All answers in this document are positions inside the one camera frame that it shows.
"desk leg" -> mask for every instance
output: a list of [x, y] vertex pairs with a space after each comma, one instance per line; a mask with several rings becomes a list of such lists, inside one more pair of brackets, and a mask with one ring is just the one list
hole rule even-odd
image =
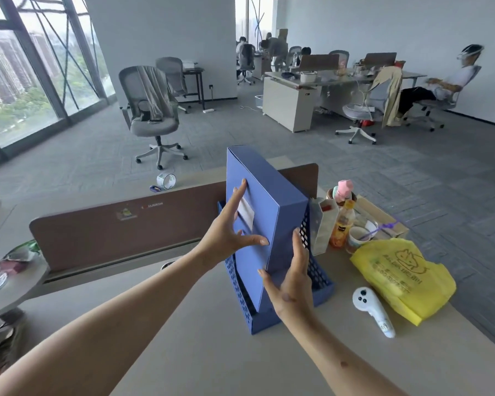
[[196, 79], [196, 92], [198, 93], [198, 104], [202, 104], [202, 99], [200, 97], [200, 82], [198, 81], [198, 73], [195, 75]]
[[204, 96], [204, 82], [202, 80], [202, 73], [199, 74], [200, 77], [200, 89], [202, 89], [202, 109], [205, 110], [205, 96]]

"gray cloth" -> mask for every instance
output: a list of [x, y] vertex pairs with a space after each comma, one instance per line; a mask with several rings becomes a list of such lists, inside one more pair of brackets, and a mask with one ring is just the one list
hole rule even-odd
[[172, 117], [172, 105], [169, 100], [169, 87], [165, 73], [153, 66], [138, 66], [138, 73], [149, 102], [150, 120], [160, 121], [164, 116]]
[[270, 54], [270, 57], [281, 57], [286, 59], [286, 56], [288, 55], [288, 43], [283, 39], [276, 37], [271, 37], [269, 42], [268, 53]]

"gray carpet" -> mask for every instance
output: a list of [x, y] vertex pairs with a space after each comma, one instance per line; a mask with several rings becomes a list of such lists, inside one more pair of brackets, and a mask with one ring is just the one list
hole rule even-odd
[[[363, 138], [349, 145], [342, 117], [317, 115], [313, 129], [291, 133], [254, 107], [255, 86], [241, 85], [238, 100], [196, 104], [181, 114], [178, 141], [189, 160], [165, 156], [176, 174], [226, 163], [226, 146], [250, 144], [266, 158], [287, 155], [296, 163], [316, 162], [319, 185], [352, 179], [367, 196], [410, 229], [410, 238], [430, 261], [447, 266], [458, 285], [453, 305], [495, 342], [495, 126], [442, 114], [444, 129], [376, 130], [378, 145]], [[117, 106], [49, 139], [0, 167], [0, 198], [7, 202], [58, 193], [85, 192], [150, 177], [153, 157], [136, 164], [149, 140], [134, 137]]]

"brown box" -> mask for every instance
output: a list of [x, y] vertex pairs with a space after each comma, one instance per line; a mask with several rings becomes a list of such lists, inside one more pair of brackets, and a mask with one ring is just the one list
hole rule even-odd
[[[367, 219], [371, 221], [376, 221], [378, 226], [381, 226], [383, 224], [389, 224], [396, 221], [395, 218], [392, 218], [381, 208], [377, 207], [369, 200], [367, 200], [366, 198], [360, 195], [357, 196], [354, 210], [356, 210], [356, 212], [360, 213], [361, 215], [365, 216]], [[392, 229], [384, 228], [381, 231], [378, 231], [375, 238], [387, 239], [386, 236], [382, 236], [385, 234], [388, 236], [388, 238], [404, 239], [408, 233], [409, 233], [409, 228], [403, 225], [401, 222], [398, 222]]]

